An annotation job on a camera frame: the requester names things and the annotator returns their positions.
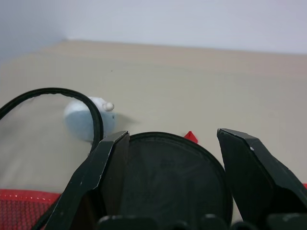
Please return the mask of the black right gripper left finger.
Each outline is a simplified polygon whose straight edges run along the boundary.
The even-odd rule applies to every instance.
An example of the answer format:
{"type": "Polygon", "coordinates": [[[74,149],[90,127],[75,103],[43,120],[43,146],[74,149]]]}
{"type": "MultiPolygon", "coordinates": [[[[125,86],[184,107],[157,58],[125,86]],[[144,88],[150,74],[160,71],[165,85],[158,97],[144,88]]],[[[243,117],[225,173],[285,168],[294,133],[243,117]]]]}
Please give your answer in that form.
{"type": "Polygon", "coordinates": [[[120,131],[100,141],[72,175],[47,230],[95,230],[102,217],[119,212],[129,140],[120,131]]]}

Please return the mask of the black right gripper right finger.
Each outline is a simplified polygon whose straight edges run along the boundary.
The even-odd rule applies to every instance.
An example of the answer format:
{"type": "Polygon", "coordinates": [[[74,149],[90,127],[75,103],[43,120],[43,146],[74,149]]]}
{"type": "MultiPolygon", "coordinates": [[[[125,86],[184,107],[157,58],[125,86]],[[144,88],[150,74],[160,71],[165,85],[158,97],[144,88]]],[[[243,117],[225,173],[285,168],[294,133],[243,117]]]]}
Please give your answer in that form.
{"type": "Polygon", "coordinates": [[[307,212],[307,189],[258,138],[222,128],[217,138],[226,179],[244,221],[307,212]]]}

